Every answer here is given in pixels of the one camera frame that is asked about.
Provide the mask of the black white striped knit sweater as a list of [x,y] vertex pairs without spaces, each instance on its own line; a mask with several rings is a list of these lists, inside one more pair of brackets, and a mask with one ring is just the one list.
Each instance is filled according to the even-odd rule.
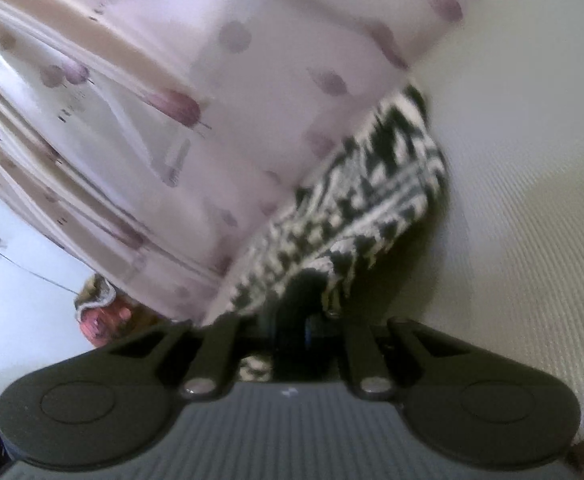
[[357,278],[440,199],[447,170],[415,84],[385,96],[240,250],[205,322],[252,321],[294,285],[316,283],[319,313],[342,318]]

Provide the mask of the pile of colourful clothes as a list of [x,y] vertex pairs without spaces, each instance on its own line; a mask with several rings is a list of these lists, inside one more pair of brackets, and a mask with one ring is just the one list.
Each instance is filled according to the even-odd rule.
[[74,300],[80,332],[95,348],[143,332],[164,319],[122,292],[101,274],[93,274]]

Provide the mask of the beige woven mattress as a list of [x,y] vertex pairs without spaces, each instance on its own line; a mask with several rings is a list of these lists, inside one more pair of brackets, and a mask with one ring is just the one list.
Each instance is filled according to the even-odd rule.
[[371,316],[561,378],[584,440],[584,0],[469,0],[413,76],[447,194],[375,276]]

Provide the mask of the pink floral curtain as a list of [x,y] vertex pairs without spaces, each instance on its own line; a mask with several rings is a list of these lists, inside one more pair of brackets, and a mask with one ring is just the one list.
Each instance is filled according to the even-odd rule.
[[0,0],[0,196],[168,318],[480,0]]

